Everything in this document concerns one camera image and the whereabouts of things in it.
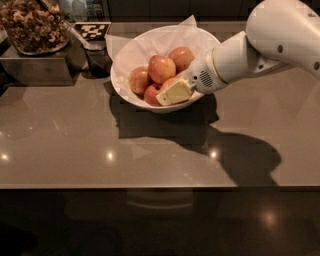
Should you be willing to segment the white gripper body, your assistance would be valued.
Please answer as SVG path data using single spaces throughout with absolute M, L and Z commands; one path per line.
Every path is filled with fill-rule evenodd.
M 212 94 L 227 86 L 218 75 L 213 61 L 213 51 L 199 55 L 185 71 L 188 85 L 201 94 Z

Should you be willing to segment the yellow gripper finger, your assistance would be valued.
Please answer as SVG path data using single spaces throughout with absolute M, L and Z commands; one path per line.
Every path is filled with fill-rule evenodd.
M 160 91 L 157 100 L 162 106 L 169 106 L 188 101 L 193 94 L 193 89 L 185 79 L 179 78 L 164 91 Z

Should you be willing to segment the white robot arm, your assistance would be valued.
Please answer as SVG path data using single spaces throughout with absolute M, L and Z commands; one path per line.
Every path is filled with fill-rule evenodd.
M 264 0 L 246 29 L 202 53 L 161 90 L 163 106 L 211 94 L 247 77 L 299 67 L 320 78 L 320 16 L 301 0 Z

